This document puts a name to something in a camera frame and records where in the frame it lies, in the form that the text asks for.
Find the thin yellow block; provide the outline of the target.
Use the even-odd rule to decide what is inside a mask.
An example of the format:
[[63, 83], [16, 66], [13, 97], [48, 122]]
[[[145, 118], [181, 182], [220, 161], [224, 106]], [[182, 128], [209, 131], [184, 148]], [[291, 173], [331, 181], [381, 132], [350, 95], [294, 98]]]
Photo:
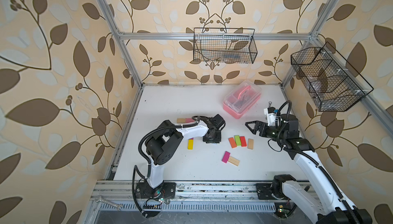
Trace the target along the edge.
[[188, 150], [193, 150], [193, 142], [194, 142], [193, 139], [189, 139], [188, 140], [188, 144], [187, 144], [187, 149]]

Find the magenta slanted block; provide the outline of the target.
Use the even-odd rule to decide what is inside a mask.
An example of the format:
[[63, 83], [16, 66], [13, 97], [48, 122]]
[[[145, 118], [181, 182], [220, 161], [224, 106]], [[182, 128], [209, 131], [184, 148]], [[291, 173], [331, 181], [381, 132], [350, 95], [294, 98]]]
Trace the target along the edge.
[[223, 158], [222, 158], [222, 162], [226, 164], [228, 162], [229, 158], [230, 158], [230, 152], [225, 151]]

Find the natural wood block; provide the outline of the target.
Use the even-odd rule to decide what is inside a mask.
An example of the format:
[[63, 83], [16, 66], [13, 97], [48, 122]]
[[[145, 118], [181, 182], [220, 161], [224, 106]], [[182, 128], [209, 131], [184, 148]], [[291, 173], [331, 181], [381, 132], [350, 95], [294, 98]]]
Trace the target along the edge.
[[186, 123], [186, 121], [187, 121], [186, 118], [177, 118], [177, 123], [178, 123], [178, 124]]

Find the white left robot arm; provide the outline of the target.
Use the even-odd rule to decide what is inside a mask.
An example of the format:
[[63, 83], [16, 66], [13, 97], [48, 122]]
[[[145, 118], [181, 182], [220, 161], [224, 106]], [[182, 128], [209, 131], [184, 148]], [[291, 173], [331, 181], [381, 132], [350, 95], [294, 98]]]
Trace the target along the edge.
[[164, 164], [175, 154], [183, 140], [202, 138], [203, 142], [218, 144], [226, 122], [219, 115], [214, 117], [193, 116], [192, 123], [174, 124], [165, 120], [160, 126], [145, 135], [138, 144], [138, 152], [147, 161], [147, 174], [143, 175], [138, 166], [133, 168], [133, 201], [145, 218], [155, 216], [148, 202], [155, 200], [161, 205], [175, 196], [175, 183], [165, 183]]

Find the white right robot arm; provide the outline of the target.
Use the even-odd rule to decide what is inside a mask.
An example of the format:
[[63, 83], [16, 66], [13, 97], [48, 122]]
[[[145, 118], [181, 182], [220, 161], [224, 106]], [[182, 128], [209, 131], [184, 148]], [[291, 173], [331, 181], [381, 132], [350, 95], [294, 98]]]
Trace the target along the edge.
[[266, 122], [252, 121], [245, 126], [254, 134], [276, 142], [307, 177], [317, 194], [314, 198], [289, 174], [276, 175], [270, 191], [277, 199], [291, 200], [314, 224], [371, 224], [373, 219], [365, 209], [359, 209], [338, 187], [318, 157], [311, 143], [300, 136], [299, 121], [291, 114], [292, 102], [279, 109], [264, 110]]

